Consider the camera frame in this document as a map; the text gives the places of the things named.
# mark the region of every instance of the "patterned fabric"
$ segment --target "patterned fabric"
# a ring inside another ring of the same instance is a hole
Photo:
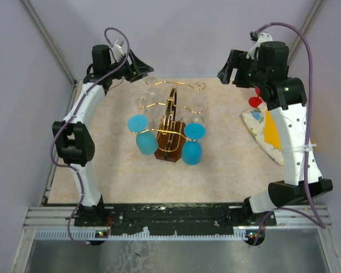
[[[283,155],[281,151],[273,145],[265,142],[264,128],[265,128],[265,114],[267,112],[267,105],[265,102],[259,107],[247,110],[242,114],[247,129],[250,134],[259,144],[259,146],[279,165],[284,165]]]

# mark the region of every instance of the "wooden table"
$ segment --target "wooden table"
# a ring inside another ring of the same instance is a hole
[[[108,92],[90,125],[96,146],[94,174],[104,202],[237,202],[283,179],[284,168],[257,145],[241,119],[241,113],[250,108],[253,89],[222,85],[217,78],[168,80],[206,84],[202,91],[178,86],[178,104],[192,106],[196,98],[202,98],[206,106],[202,161],[189,166],[182,160],[171,163],[142,155],[127,121],[143,112],[134,101],[135,94],[151,87],[144,80],[123,82]],[[171,84],[157,86],[158,99],[165,100],[171,88]],[[155,107],[158,121],[165,108]],[[177,115],[187,123],[186,110],[177,110]],[[69,170],[57,168],[48,202],[75,203],[78,199]]]

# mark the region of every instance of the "white cable tie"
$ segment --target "white cable tie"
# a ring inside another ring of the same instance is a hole
[[[308,145],[303,145],[303,146],[297,146],[297,147],[283,147],[282,151],[283,152],[312,152],[313,147],[316,147],[317,144],[315,143],[310,143]]]

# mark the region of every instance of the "white wall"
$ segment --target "white wall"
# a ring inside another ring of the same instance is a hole
[[[313,0],[31,0],[75,77],[83,78],[103,30],[120,28],[159,76],[215,76],[230,49],[249,50],[249,32],[281,20],[301,27]],[[294,40],[291,31],[271,29]]]
[[[334,190],[323,196],[341,243],[341,1],[326,1],[307,35],[314,60],[312,139],[316,158]],[[307,56],[299,50],[290,75],[307,86]]]
[[[0,272],[7,273],[49,167],[70,83],[19,1],[0,1]]]

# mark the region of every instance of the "gray floor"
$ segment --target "gray floor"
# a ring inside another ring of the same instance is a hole
[[[316,230],[269,230],[264,243],[35,241],[26,273],[328,272]]]

